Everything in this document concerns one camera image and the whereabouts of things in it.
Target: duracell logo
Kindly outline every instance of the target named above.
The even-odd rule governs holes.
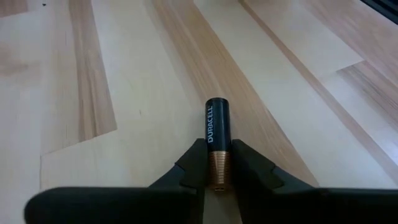
[[[207,142],[213,142],[213,106],[207,109]]]

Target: black clamp jaw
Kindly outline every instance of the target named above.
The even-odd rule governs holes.
[[[28,224],[202,223],[205,187],[236,192],[243,223],[396,219],[398,190],[316,189],[240,140],[231,140],[229,103],[206,103],[206,139],[197,139],[148,188],[62,187],[32,198]]]

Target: duracell battery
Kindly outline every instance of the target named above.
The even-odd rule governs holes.
[[[230,150],[231,127],[229,103],[223,98],[212,98],[206,102],[206,142],[209,152],[209,186],[215,190],[226,190],[231,183]]]

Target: light wood plank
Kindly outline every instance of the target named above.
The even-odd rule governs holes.
[[[396,187],[238,3],[198,5],[321,186]]]
[[[362,144],[362,146],[373,156],[380,164],[384,171],[398,183],[398,166],[383,151],[375,140],[366,132],[366,130],[349,114],[343,106],[333,97],[333,95],[315,78],[314,74],[290,51],[286,45],[268,28],[268,26],[257,16],[257,14],[244,2],[241,3],[245,10],[250,13],[253,19],[261,26],[261,28],[270,35],[271,39],[283,51],[284,55],[300,72],[300,74],[308,81],[313,89],[321,96],[323,101],[337,115],[341,122],[350,130],[353,136]]]
[[[344,68],[322,83],[382,148],[381,165],[394,170],[398,163],[398,89],[367,62]]]
[[[0,222],[23,223],[26,201],[39,191],[42,126],[40,14],[0,19]]]
[[[317,77],[363,59],[296,0],[245,0]]]
[[[118,130],[45,155],[43,189],[149,185],[203,137],[203,105],[182,87],[144,1],[93,9]]]
[[[0,0],[0,17],[27,12],[27,0]]]
[[[398,85],[398,26],[360,0],[298,1]]]
[[[41,10],[47,6],[52,7],[55,4],[65,4],[67,1],[58,0],[26,0],[29,11]]]
[[[43,117],[42,154],[80,142],[79,92],[75,39],[68,1],[33,11],[45,17],[43,38]]]

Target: wood grain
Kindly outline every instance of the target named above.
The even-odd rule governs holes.
[[[0,0],[0,17],[27,12],[27,0]]]
[[[42,188],[148,186],[204,135],[203,105],[165,52],[145,1],[93,1],[118,129],[42,156]]]
[[[273,31],[258,17],[258,15],[245,2],[241,2],[243,8],[253,17],[253,19],[261,26],[263,31],[272,39],[278,46],[280,51],[288,58],[291,64],[299,71],[301,76],[310,84],[310,86],[318,93],[322,100],[327,104],[329,109],[334,112],[340,122],[350,131],[352,136],[356,138],[362,145],[362,149],[377,161],[388,176],[398,183],[398,166],[394,161],[383,151],[383,149],[372,139],[372,137],[358,124],[358,122],[340,105],[340,103],[333,97],[333,95],[322,85],[322,83],[310,72],[310,70],[297,58],[297,56],[273,33]]]
[[[270,30],[320,78],[363,59],[296,0],[245,0]]]
[[[33,11],[44,16],[40,58],[44,94],[42,154],[79,143],[79,95],[75,40],[68,1]]]
[[[299,1],[375,69],[398,85],[398,26],[360,0]]]
[[[91,1],[69,0],[79,92],[79,140],[114,131],[116,121]]]
[[[398,163],[395,85],[368,62],[337,71],[322,80],[322,84],[391,160]]]
[[[196,5],[189,1],[153,1],[181,55],[201,102],[212,96],[229,100],[232,133],[293,175],[316,184],[312,174],[264,107]]]
[[[338,71],[354,89],[372,99],[383,117],[398,127],[398,87],[369,62],[362,62]]]

